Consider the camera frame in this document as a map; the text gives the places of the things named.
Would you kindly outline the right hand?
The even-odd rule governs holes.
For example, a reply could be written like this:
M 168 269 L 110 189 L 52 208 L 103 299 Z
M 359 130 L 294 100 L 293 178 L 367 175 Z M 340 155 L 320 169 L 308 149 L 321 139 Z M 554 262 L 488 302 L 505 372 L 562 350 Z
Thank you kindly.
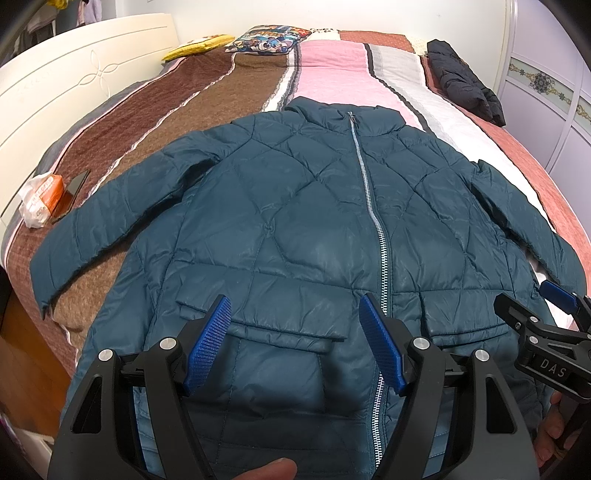
M 559 411 L 562 394 L 555 391 L 550 398 L 550 409 L 540 423 L 533 442 L 538 467 L 543 467 L 557 453 L 556 441 L 563 434 L 565 423 Z

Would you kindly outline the left hand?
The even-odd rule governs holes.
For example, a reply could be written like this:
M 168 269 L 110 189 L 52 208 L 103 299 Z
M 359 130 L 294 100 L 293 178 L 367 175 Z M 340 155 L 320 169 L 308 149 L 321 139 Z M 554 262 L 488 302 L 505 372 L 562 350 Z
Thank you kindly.
M 297 463 L 289 458 L 278 458 L 262 467 L 245 471 L 233 480 L 294 480 Z

